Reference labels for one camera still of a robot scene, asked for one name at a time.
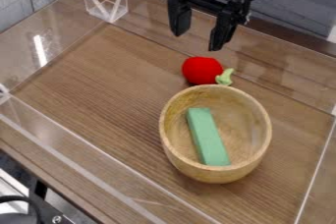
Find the green rectangular block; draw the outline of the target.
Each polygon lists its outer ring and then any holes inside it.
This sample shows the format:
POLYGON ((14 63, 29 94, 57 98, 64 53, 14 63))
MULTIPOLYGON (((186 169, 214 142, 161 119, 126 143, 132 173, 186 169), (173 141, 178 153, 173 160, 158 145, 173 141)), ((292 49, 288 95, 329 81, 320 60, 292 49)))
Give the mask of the green rectangular block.
POLYGON ((186 122, 201 163, 208 166, 228 166, 230 161, 210 110, 189 108, 186 122))

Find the brown wooden bowl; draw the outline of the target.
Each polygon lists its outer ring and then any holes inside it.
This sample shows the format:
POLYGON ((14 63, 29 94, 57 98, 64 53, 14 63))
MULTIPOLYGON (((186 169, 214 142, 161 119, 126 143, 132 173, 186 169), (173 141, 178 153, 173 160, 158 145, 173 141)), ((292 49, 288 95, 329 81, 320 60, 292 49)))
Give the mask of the brown wooden bowl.
POLYGON ((208 84, 172 96, 161 111, 158 133, 176 169, 200 182, 225 184, 258 166, 272 141, 272 122, 250 94, 208 84))

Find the red plush tomato toy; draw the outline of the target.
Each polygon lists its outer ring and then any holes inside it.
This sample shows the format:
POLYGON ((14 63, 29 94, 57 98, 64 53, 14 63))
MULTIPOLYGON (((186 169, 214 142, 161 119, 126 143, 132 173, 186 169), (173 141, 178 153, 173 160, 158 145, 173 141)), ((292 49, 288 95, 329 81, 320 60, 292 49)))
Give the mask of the red plush tomato toy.
POLYGON ((189 57, 181 66, 181 73, 189 84, 232 85, 230 76, 234 70, 224 67, 214 58, 189 57))

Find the clear acrylic corner bracket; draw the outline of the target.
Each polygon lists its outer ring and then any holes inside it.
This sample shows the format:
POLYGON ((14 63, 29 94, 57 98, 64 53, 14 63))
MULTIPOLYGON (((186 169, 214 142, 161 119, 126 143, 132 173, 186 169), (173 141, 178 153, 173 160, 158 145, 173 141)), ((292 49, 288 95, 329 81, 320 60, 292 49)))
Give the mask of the clear acrylic corner bracket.
POLYGON ((88 14, 113 24, 128 12, 126 0, 84 0, 88 14))

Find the clear acrylic enclosure wall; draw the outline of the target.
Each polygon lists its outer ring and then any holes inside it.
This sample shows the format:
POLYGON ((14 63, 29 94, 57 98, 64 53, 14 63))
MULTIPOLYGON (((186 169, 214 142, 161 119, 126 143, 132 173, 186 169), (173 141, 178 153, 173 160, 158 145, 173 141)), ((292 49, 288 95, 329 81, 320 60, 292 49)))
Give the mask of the clear acrylic enclosure wall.
POLYGON ((0 84, 0 142, 104 224, 220 224, 0 84))

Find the black table leg bracket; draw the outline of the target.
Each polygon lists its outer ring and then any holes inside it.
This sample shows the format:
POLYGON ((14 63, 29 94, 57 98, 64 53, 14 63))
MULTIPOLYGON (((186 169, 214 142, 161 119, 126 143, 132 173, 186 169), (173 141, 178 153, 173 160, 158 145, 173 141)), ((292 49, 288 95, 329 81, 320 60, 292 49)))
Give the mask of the black table leg bracket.
POLYGON ((45 201, 46 186, 33 179, 29 185, 29 199, 41 212, 41 224, 74 224, 73 221, 45 201))

